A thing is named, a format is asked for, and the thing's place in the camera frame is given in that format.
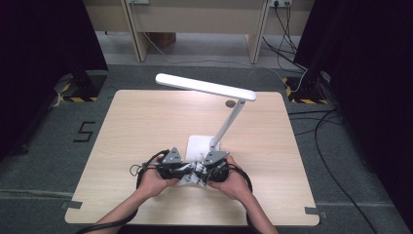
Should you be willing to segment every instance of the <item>hand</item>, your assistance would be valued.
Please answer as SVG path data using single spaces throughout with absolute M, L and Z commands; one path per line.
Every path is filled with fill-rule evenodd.
M 141 191 L 147 196 L 156 197 L 158 196 L 164 189 L 169 186 L 175 185 L 179 182 L 178 178 L 172 179 L 163 179 L 157 172 L 156 167 L 153 165 L 149 165 L 146 172 L 142 176 L 142 181 L 139 184 L 139 187 L 136 191 Z
M 232 156 L 227 156 L 226 160 L 228 164 L 232 164 L 238 168 L 241 168 L 240 166 L 238 166 L 238 164 L 235 162 Z M 252 195 L 252 193 L 249 191 L 248 185 L 246 184 L 246 181 L 243 178 L 243 176 L 233 170 L 230 170 L 230 172 L 228 173 L 228 177 L 225 181 L 223 182 L 208 181 L 207 185 L 220 190 L 225 195 L 227 195 L 229 198 L 235 199 L 238 201 L 241 201 L 246 196 Z

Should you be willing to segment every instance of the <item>white cable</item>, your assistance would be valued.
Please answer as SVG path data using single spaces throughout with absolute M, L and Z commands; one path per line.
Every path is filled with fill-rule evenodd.
M 55 91 L 57 93 L 57 102 L 54 105 L 52 105 L 52 108 L 58 107 L 60 105 L 61 94 L 57 90 Z
M 158 51 L 159 53 L 161 53 L 162 55 L 164 55 L 165 58 L 166 58 L 166 60 L 167 60 L 168 62 L 170 62 L 170 63 L 222 62 L 222 63 L 236 63 L 236 64 L 239 64 L 239 65 L 248 66 L 248 67 L 252 67 L 252 68 L 265 68 L 265 69 L 267 69 L 267 70 L 270 70 L 271 72 L 276 73 L 277 76 L 279 77 L 279 79 L 280 79 L 280 80 L 282 81 L 282 83 L 283 83 L 283 80 L 282 80 L 281 76 L 279 75 L 279 73 L 278 73 L 277 71 L 275 71 L 275 70 L 273 70 L 273 69 L 271 69 L 271 68 L 269 68 L 269 67 L 262 66 L 262 65 L 245 64 L 245 63 L 242 63 L 242 62 L 239 62 L 239 61 L 233 61 L 233 60 L 215 60 L 215 59 L 203 59 L 203 60 L 192 60 L 192 61 L 174 61 L 174 60 L 171 60 L 171 59 L 169 59 L 169 57 L 168 57 L 161 49 L 159 49 L 159 48 L 155 45 L 155 43 L 146 35 L 146 33 L 143 33 L 143 35 L 145 35 L 145 37 L 146 37 L 146 38 L 149 40 L 149 42 L 157 49 L 157 51 Z
M 291 91 L 292 93 L 295 93 L 295 92 L 297 92 L 297 91 L 299 91 L 299 90 L 300 90 L 301 83 L 302 83 L 303 78 L 304 78 L 304 75 L 307 73 L 307 71 L 308 71 L 308 70 L 304 71 L 303 75 L 302 75 L 302 76 L 301 76 L 301 78 L 300 78 L 300 82 L 298 83 L 298 87 L 297 87 L 297 89 L 295 89 L 294 91 Z

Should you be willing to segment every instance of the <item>desk lamp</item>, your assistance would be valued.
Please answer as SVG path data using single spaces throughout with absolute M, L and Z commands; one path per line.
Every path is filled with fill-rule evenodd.
M 250 90 L 239 89 L 230 86 L 218 85 L 205 81 L 183 78 L 179 76 L 158 74 L 156 82 L 160 85 L 175 87 L 184 90 L 198 91 L 202 93 L 224 96 L 228 98 L 236 98 L 238 101 L 235 104 L 233 111 L 230 113 L 221 129 L 215 136 L 189 136 L 186 149 L 185 162 L 202 161 L 209 152 L 219 151 L 219 142 L 224 137 L 231 124 L 237 118 L 238 114 L 244 107 L 245 102 L 255 101 L 256 94 Z

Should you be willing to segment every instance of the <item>power strip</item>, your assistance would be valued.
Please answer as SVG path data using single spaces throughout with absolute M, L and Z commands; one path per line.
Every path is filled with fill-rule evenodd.
M 279 8 L 285 8 L 286 4 L 289 4 L 289 6 L 292 4 L 292 0 L 271 0 L 270 7 L 274 7 L 276 1 L 279 1 Z

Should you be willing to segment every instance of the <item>wooden table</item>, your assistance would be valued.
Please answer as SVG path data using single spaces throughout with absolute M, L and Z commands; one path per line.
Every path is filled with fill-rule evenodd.
M 73 202 L 69 223 L 94 223 L 134 191 L 133 164 L 177 147 L 190 135 L 214 136 L 229 115 L 226 97 L 191 91 L 119 91 L 113 99 Z M 275 225 L 317 225 L 315 201 L 278 93 L 257 93 L 221 140 L 252 180 Z M 148 200 L 130 222 L 154 225 L 246 225 L 243 206 L 210 187 L 173 186 Z

